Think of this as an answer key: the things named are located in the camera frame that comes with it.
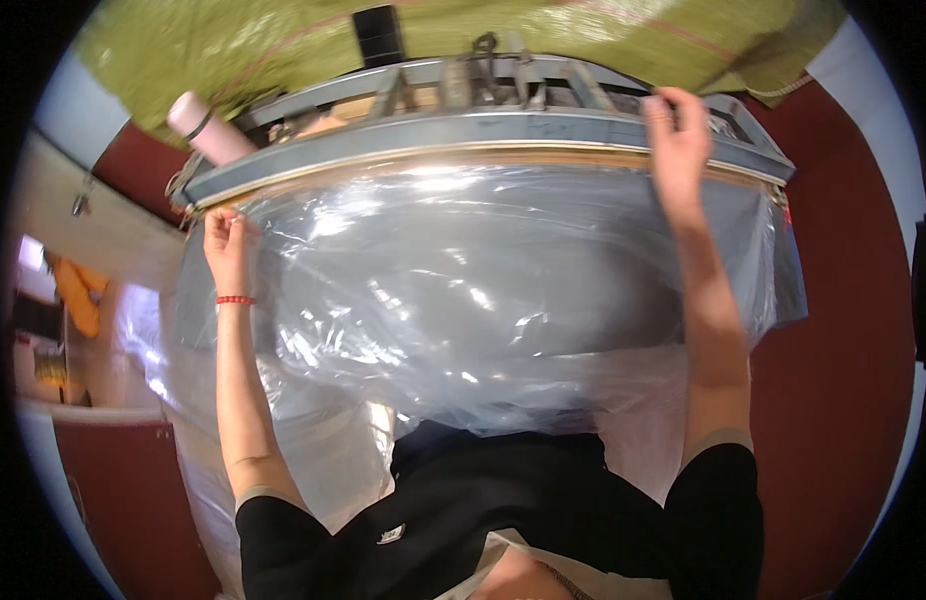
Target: white wall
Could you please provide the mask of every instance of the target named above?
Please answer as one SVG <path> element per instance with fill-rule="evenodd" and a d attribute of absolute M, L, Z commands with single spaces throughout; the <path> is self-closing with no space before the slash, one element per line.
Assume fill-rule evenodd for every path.
<path fill-rule="evenodd" d="M 72 50 L 60 60 L 34 115 L 37 128 L 87 171 L 129 120 L 119 99 Z"/>

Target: gray metal bar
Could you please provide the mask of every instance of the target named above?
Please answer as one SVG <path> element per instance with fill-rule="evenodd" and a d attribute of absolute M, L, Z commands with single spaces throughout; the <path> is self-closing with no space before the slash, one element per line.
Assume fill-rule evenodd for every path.
<path fill-rule="evenodd" d="M 456 56 L 443 58 L 443 73 L 439 83 L 440 111 L 465 111 L 472 105 L 472 82 L 466 62 Z"/>
<path fill-rule="evenodd" d="M 390 67 L 383 76 L 383 84 L 376 92 L 367 119 L 380 119 L 393 114 L 397 101 L 402 99 L 408 109 L 414 107 L 412 91 L 406 86 L 406 78 L 398 66 Z"/>
<path fill-rule="evenodd" d="M 532 56 L 533 64 L 538 69 L 541 78 L 564 78 L 562 71 L 567 62 L 566 58 L 551 54 L 533 54 Z M 496 77 L 516 77 L 516 58 L 498 58 L 495 63 Z M 642 83 L 624 77 L 606 67 L 591 62 L 580 61 L 580 63 L 587 66 L 589 74 L 599 84 L 646 90 Z M 411 60 L 403 63 L 401 67 L 409 86 L 435 85 L 443 74 L 443 62 L 440 58 Z M 247 131 L 277 121 L 286 114 L 298 113 L 306 107 L 317 107 L 345 98 L 373 94 L 382 86 L 385 73 L 389 68 L 391 67 L 368 69 L 317 83 L 301 91 L 282 96 L 276 102 L 251 109 L 246 114 L 236 117 L 233 124 Z"/>
<path fill-rule="evenodd" d="M 619 113 L 616 106 L 592 77 L 589 69 L 576 60 L 570 60 L 565 70 L 565 79 L 584 109 L 593 109 L 605 113 Z"/>
<path fill-rule="evenodd" d="M 278 174 L 350 160 L 357 149 L 358 155 L 401 150 L 424 153 L 427 147 L 499 141 L 574 141 L 648 148 L 642 122 L 626 114 L 556 107 L 542 112 L 517 111 L 511 106 L 475 107 L 462 114 L 416 112 L 364 121 L 330 135 L 271 146 L 194 177 L 184 193 L 199 203 L 234 187 Z M 713 139 L 710 158 L 782 181 L 788 180 L 794 170 L 793 163 L 781 154 L 720 137 Z"/>
<path fill-rule="evenodd" d="M 514 74 L 519 105 L 530 111 L 546 109 L 546 81 L 533 63 L 533 55 L 526 49 L 522 36 L 517 31 L 506 32 L 506 45 L 510 52 L 519 55 Z"/>

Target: hand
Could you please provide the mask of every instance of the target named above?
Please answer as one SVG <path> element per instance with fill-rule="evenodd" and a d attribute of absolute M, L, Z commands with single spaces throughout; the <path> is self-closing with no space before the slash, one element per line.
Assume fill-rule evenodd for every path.
<path fill-rule="evenodd" d="M 643 98 L 642 113 L 653 161 L 653 181 L 666 218 L 672 221 L 700 206 L 700 180 L 711 140 L 703 101 L 678 87 L 657 87 Z M 673 128 L 669 101 L 676 106 Z"/>
<path fill-rule="evenodd" d="M 203 250 L 213 273 L 218 296 L 248 296 L 250 274 L 248 246 L 258 234 L 246 215 L 231 208 L 206 214 Z"/>

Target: green fabric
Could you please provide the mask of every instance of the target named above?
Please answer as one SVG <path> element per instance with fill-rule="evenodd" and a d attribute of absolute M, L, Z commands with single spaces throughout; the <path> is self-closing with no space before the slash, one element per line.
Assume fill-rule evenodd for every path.
<path fill-rule="evenodd" d="M 519 30 L 537 53 L 578 57 L 656 86 L 771 91 L 799 78 L 845 14 L 837 0 L 402 0 L 410 58 L 459 54 L 486 31 Z M 76 40 L 84 64 L 146 132 L 186 90 L 218 114 L 362 66 L 352 0 L 108 0 Z M 772 104 L 779 98 L 759 97 Z"/>

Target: wrist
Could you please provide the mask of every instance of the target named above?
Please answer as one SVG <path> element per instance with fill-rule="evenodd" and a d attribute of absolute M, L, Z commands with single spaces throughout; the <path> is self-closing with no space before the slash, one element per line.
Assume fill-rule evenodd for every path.
<path fill-rule="evenodd" d="M 220 296 L 251 296 L 253 290 L 249 285 L 239 281 L 220 281 L 216 283 L 216 297 Z"/>

